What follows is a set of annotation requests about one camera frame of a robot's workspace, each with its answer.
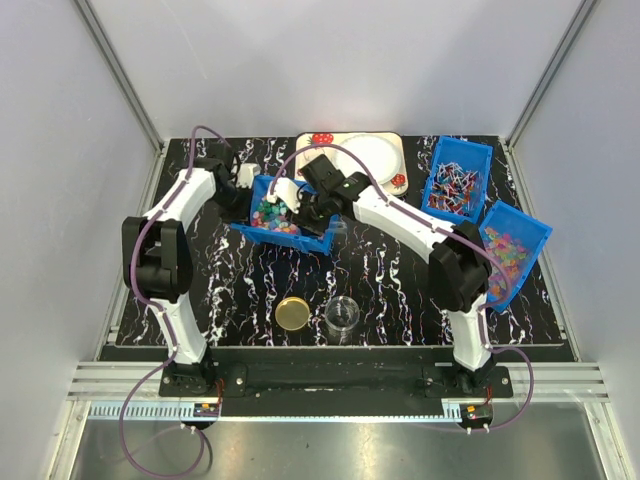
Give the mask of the clear plastic scoop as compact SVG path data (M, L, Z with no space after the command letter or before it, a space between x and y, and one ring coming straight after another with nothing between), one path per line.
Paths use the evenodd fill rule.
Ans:
M298 226L301 234L308 237L322 237L328 234L344 235L347 233L347 224L341 220L331 220L326 225L314 225L313 227Z

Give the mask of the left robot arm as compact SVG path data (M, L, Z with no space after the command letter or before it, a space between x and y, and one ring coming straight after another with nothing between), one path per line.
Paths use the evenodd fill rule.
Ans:
M197 160L179 172L159 203L122 224L124 283L161 328L168 349L164 374L196 396L214 388L216 372L189 298L194 266L187 233L208 202L233 222L248 218L260 167L244 163L232 173L232 164L231 159Z

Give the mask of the blue bin of star candies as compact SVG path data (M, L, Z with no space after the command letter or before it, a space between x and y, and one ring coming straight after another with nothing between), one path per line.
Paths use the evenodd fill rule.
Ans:
M273 177L267 175L258 175L254 179L249 221L232 223L231 228L256 244L272 244L303 253L328 255L336 234L322 237L302 235L299 225L293 221L293 213L282 201L271 204L266 200L265 195L272 180ZM331 220L341 219L334 215Z

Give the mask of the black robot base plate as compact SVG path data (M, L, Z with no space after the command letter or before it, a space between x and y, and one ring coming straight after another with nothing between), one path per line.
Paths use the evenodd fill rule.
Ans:
M162 397L202 397L223 388L227 398L259 387L285 391L367 389L428 398L510 399L510 374L495 360L477 373L454 362L453 349L427 347L216 347L202 365L164 369Z

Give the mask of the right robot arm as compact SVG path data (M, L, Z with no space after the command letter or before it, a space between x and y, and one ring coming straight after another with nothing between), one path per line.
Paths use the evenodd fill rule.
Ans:
M488 304L491 262L477 225L447 223L388 194L368 174L345 176L321 154L299 169L315 195L300 213L313 226L326 226L340 214L374 227L409 247L428 265L428 293L445 311L453 335L453 357L459 367L454 384L476 396L490 383L485 365L491 357L482 324Z

